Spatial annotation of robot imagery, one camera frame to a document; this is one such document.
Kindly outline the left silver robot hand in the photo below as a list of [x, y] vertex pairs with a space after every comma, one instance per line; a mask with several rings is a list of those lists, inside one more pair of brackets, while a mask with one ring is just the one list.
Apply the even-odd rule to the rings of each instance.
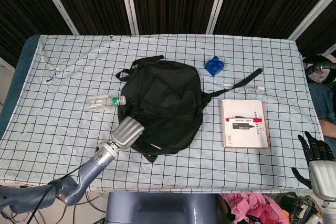
[[110, 142], [122, 150], [130, 148], [145, 130], [140, 122], [141, 112], [142, 109], [126, 116], [110, 134]]

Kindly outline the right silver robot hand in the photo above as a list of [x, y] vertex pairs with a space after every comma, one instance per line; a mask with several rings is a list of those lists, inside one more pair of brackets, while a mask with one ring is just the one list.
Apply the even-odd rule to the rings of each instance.
[[305, 136], [298, 135], [307, 166], [309, 178], [304, 178], [297, 168], [291, 170], [295, 178], [309, 189], [331, 189], [335, 183], [335, 157], [330, 146], [317, 140], [309, 132]]

